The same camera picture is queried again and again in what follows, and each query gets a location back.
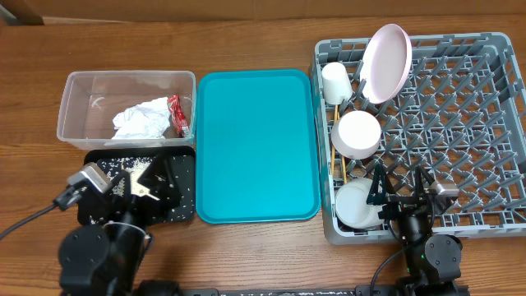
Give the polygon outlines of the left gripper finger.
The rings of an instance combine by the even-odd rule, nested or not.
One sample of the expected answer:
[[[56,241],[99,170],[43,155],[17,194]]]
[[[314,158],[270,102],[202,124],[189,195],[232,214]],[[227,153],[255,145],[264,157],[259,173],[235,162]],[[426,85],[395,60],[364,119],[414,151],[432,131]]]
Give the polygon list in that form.
[[[122,170],[110,180],[109,190],[105,195],[110,201],[129,201],[132,197],[131,189],[131,175],[126,170]]]
[[[155,197],[165,205],[179,206],[181,203],[179,186],[175,178],[171,159],[167,154],[156,155],[137,182],[145,187],[150,197]]]

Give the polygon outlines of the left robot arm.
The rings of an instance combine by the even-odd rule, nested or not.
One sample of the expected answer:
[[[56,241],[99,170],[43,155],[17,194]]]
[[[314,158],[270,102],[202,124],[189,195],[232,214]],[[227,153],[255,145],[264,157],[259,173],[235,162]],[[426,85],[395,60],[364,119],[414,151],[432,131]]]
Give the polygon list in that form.
[[[134,284],[153,243],[148,226],[163,221],[178,185],[169,157],[159,154],[139,175],[122,170],[114,178],[95,163],[68,180],[54,205],[78,206],[81,227],[62,241],[59,284],[65,295],[179,295],[177,283],[144,280]]]

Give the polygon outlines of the white napkin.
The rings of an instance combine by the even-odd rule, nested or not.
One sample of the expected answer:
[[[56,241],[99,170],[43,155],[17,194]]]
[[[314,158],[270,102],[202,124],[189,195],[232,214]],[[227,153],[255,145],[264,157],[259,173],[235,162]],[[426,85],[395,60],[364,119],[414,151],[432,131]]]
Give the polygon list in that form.
[[[164,139],[170,127],[168,98],[161,97],[132,106],[113,118],[113,140]]]

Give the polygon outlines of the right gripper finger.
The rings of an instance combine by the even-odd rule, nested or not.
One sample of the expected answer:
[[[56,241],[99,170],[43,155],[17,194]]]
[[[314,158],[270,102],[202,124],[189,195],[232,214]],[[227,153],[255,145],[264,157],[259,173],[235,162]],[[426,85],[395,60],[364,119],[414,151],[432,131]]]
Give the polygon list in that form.
[[[394,195],[395,189],[387,177],[385,169],[381,164],[377,164],[366,203],[368,205],[385,205],[390,202],[390,197]]]
[[[435,179],[422,166],[415,167],[414,173],[414,194],[416,197],[428,197],[428,193],[424,188],[424,183],[432,185]]]

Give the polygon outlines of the wooden chopstick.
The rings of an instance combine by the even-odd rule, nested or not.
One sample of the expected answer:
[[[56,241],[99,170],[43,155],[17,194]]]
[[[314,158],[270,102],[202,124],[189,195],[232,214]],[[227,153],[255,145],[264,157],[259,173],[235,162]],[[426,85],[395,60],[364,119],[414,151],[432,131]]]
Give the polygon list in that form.
[[[334,106],[333,127],[331,128],[331,134],[330,134],[331,136],[332,136],[332,129],[335,127],[335,125],[336,125],[336,123],[338,121],[338,118],[339,118],[339,105],[336,104]],[[336,149],[335,149],[334,143],[332,141],[332,137],[331,137],[330,143],[331,143],[330,173],[331,173],[331,176],[334,177],[334,174],[335,174],[335,152],[336,152]]]
[[[341,176],[343,179],[344,184],[348,182],[347,179],[347,170],[346,170],[346,161],[345,157],[343,155],[340,155],[340,168],[341,168]]]

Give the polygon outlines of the red sauce packet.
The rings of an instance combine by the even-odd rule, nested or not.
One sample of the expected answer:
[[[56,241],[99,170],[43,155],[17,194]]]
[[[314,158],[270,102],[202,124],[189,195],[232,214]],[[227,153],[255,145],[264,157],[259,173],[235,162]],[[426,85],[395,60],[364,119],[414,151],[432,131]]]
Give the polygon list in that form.
[[[180,137],[190,135],[190,126],[182,110],[182,104],[179,95],[174,95],[168,99],[168,110],[175,132]]]

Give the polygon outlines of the pink bowl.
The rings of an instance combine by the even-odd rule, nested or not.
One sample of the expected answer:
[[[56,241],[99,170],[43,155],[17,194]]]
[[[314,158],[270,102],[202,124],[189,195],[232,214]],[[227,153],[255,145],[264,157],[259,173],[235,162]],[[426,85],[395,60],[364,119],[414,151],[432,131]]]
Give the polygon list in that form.
[[[352,111],[336,122],[330,138],[341,155],[353,160],[363,160],[374,155],[379,149],[381,125],[368,112]]]

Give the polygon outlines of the white cup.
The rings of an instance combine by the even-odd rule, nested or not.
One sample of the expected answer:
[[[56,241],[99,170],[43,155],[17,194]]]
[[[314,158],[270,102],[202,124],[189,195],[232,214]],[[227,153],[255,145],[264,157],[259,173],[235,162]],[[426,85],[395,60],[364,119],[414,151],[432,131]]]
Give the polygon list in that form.
[[[323,95],[327,104],[339,105],[353,95],[346,67],[341,62],[330,62],[321,70]]]

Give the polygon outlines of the grey bowl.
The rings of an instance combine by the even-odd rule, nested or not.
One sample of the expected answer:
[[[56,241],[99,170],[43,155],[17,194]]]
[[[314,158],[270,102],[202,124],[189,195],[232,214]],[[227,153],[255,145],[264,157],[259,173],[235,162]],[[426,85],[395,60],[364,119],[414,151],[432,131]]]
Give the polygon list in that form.
[[[378,213],[382,206],[367,204],[372,180],[356,178],[336,193],[335,214],[340,222],[353,229],[371,229],[383,223]]]

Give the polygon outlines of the white plate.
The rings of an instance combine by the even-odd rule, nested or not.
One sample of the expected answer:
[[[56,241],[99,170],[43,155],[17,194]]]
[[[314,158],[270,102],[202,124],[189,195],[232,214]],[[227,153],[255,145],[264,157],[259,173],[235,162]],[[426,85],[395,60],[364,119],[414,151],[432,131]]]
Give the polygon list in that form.
[[[396,24],[382,26],[370,39],[362,56],[362,94],[372,104],[393,99],[408,79],[413,50],[408,34]]]

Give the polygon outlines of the white rice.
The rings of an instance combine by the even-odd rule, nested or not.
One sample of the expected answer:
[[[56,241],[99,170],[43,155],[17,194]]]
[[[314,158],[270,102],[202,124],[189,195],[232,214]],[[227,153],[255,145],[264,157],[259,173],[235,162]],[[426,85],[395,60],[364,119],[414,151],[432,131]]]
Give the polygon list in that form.
[[[122,170],[131,175],[131,194],[139,197],[147,196],[145,187],[137,180],[149,166],[155,156],[136,156],[127,158],[101,159],[97,165],[107,174],[108,178],[116,177]],[[195,213],[195,157],[187,153],[169,155],[179,186],[181,205],[175,210],[173,218],[177,223],[190,220]]]

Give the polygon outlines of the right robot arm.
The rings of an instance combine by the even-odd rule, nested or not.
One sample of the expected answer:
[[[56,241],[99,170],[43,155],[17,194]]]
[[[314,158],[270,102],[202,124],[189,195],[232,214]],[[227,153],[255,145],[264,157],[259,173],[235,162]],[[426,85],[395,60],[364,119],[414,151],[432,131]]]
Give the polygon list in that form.
[[[451,234],[434,234],[438,215],[444,214],[458,199],[459,189],[451,182],[433,178],[418,165],[413,191],[397,193],[384,167],[375,167],[367,204],[380,206],[378,214],[387,223],[394,221],[398,231],[391,234],[401,249],[375,271],[367,288],[370,295],[466,296],[469,289],[455,281],[461,277],[463,244]],[[398,256],[404,256],[408,275],[392,285],[377,286],[381,271]]]

